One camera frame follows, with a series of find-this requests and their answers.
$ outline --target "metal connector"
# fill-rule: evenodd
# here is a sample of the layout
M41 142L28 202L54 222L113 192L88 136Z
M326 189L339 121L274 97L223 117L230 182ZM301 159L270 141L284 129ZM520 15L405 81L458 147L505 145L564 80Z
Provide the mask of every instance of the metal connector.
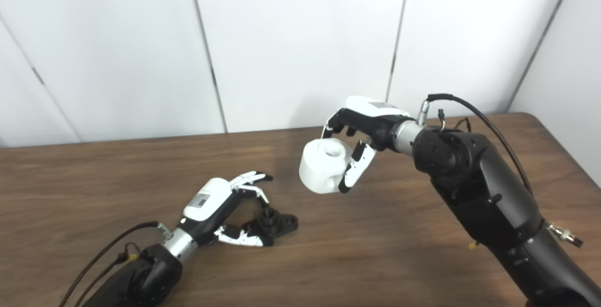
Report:
M173 232L171 232L163 223L159 223L156 228L165 237L165 240L169 240L173 237Z
M554 234L561 241L571 243L572 245L578 248L582 247L582 245L584 244L584 241L580 240L577 236L574 236L570 232L570 230L565 230L559 226L554 226L552 223L549 222L545 223L545 227L547 227L547 230L552 232L552 234Z
M425 120L428 118L428 111L430 110L430 102L425 100L421 103L421 108L417 116L417 124L423 125Z

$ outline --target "black object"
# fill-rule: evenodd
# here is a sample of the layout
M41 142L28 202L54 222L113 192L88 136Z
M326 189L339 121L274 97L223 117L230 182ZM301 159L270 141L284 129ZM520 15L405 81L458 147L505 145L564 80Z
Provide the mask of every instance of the black object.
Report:
M490 121L490 119L488 119L488 117L486 117L486 115L484 113L482 113L480 110L478 110L478 108L476 108L472 104L468 103L467 101L462 100L459 97L455 97L454 95L450 95L449 93L430 94L430 95L428 95L428 98L426 98L426 100L428 102L433 102L433 101L438 101L438 100L455 101L455 102L458 102L459 104L467 107L470 111L474 112L474 114L476 116L478 116L478 118L481 119L481 121L483 121L487 125L487 127L490 129L490 131L492 131L494 133L494 135L501 141L501 144L503 145L505 150L507 150L507 153L509 153L509 157L511 158L511 161L513 161L513 163L515 164L515 166L517 168L517 172L520 174L520 177L522 178L522 182L524 183L524 186L526 187L528 192L532 193L532 187L530 186L530 181L528 181L528 176L526 176L526 172L524 171L522 164L520 163L519 159L517 159L516 153L513 151L513 149L511 149L511 146L509 146L509 143L507 142L507 140L505 140L505 138L503 137L503 134L501 134L499 129Z
M333 133L340 133L348 126L347 135L352 136L361 131L371 138L370 146L378 151L391 149L394 151L393 128L404 121L414 120L403 115L384 115L369 117L348 108L342 108L328 121L332 131L324 131L322 138L331 138Z
M490 251L537 307L601 306L599 287L544 228L515 248Z
M155 307L182 277L182 264L165 247L146 247L118 270L83 307Z
M272 246L273 240L297 230L298 218L295 215L281 215L277 209L262 209L257 219L245 223L242 228L248 230L250 237L259 236L264 246Z
M65 293L65 296L62 298L62 301L58 304L58 307L64 307L64 305L67 303L67 300L69 300L69 296L71 296L71 294L73 293L73 290L75 289L75 287L77 287L77 284L81 281L81 279L84 277L84 275L90 270L90 268L92 268L92 266L94 266L94 264L96 264L96 262L103 255L105 255L105 253L107 253L107 251L109 251L109 249L111 249L111 247L113 247L116 243L118 243L124 237L126 237L127 235L129 235L129 233L132 233L132 232L134 232L136 230L141 230L142 228L148 228L148 227L155 227L156 228L157 226L159 226L159 222L157 222L157 221L145 222L145 223L137 224L136 226L134 226L132 228L129 228L129 230L126 230L125 232L121 233L118 237L116 237L113 241L111 241L111 243L109 243L109 245L107 245L105 248L103 248L102 251L100 251L90 261L90 263L86 267L84 267L84 269L81 271L81 273L79 273L79 275L75 278L75 280L71 284L71 287L69 287L69 289Z
M482 134L424 130L415 167L537 307L599 307L601 289L547 232L532 193Z

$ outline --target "wooden table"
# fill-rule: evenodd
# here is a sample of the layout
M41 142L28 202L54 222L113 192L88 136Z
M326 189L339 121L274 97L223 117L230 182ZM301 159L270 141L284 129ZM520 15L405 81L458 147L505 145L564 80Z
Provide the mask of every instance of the wooden table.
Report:
M543 215L586 241L580 250L564 248L601 283L601 191L534 117L492 119L524 164ZM409 157L380 153L348 194L305 189L302 149L319 134L310 128L0 150L0 306L57 305L82 267L123 230L152 220L172 228L208 179L248 170L275 177L260 185L276 209L297 215L299 229L275 247L200 249L164 306L523 306L493 256L483 247L468 250L472 240ZM357 138L345 140L354 146ZM243 203L229 222L253 219L257 206ZM160 240L154 230L129 239L140 246ZM93 267L71 303L122 247Z

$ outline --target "barcode sticker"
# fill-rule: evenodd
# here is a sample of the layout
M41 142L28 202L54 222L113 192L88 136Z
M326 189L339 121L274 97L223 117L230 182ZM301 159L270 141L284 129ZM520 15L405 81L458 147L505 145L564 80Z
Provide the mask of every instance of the barcode sticker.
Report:
M196 206L198 208L201 208L202 205L204 205L204 203L207 202L207 200L209 199L210 196L211 196L210 194L198 193L194 196L194 198L192 198L192 200L190 201L190 204L188 204L188 206Z

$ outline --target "black cable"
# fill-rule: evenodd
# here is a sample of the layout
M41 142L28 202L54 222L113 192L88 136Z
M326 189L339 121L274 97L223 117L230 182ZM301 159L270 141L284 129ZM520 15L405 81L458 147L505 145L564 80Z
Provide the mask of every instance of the black cable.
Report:
M470 123L470 119L468 117L462 118L460 119L460 121L457 122L457 125L455 125L455 131L459 130L459 127L464 122L465 125L468 127L468 132L472 132L472 124Z
M157 222L157 221L137 224L136 226L129 228L129 230L126 230L125 232L121 233L118 237L115 238L115 240L111 241L111 243L109 243L109 245L107 245L107 247L103 248L102 251L100 251L100 253L98 253L92 259L92 261L81 271L81 273L79 273L79 275L75 278L75 280L71 284L71 287L69 287L69 289L65 293L65 296L62 298L62 301L58 304L58 307L65 306L65 304L67 303L67 300L69 299L69 296L71 296L71 294L73 293L73 290L75 290L75 287L81 281L81 279L84 277L84 275L90 270L90 268L92 268L92 266L94 266L94 264L96 264L98 259L100 259L103 255L105 255L105 253L107 253L107 251L109 249L111 249L111 247L113 247L116 243L118 243L120 240L122 240L124 237L126 237L131 232L134 232L136 230L141 230L142 228L148 228L148 227L156 228L156 226L158 226L158 225L159 225L159 222Z
M113 262L111 262L111 264L109 264L109 266L107 266L107 268L101 271L101 273L96 277L96 279L94 279L92 283L90 283L90 285L86 287L79 299L77 299L75 307L79 307L79 305L81 305L81 303L84 301L85 296L90 292L92 287L96 285L105 275L107 275L107 273L109 273L112 270L112 268L116 266L116 264L118 264L118 260L114 260Z
M524 183L524 187L526 187L528 192L530 192L530 194L532 194L532 188L530 187L530 181L528 181L528 176L526 176L526 172L524 171L524 168L522 168L522 164L520 164L520 161L517 159L517 155L515 154L513 149L511 149L511 147L509 146L509 143L507 142L507 140L505 140L505 138L503 137L503 135L501 134L499 129L497 129L497 127L490 121L490 119L488 119L486 117L486 115L484 113L480 112L480 110L478 110L475 106L468 103L467 101L464 101L459 97L455 97L454 95L449 95L448 93L431 94L431 95L428 95L428 98L426 98L426 100L428 102L433 102L433 101L438 101L438 100L455 101L455 102L458 102L459 104L467 107L470 111L474 112L474 114L476 116L478 116L478 118L481 119L487 125L487 127L489 127L489 129L491 131L493 131L494 135L501 141L501 144L503 145L503 147L505 148L507 153L509 153L509 157L515 164L515 166L517 168L517 172L520 174L520 178L522 178L522 182Z

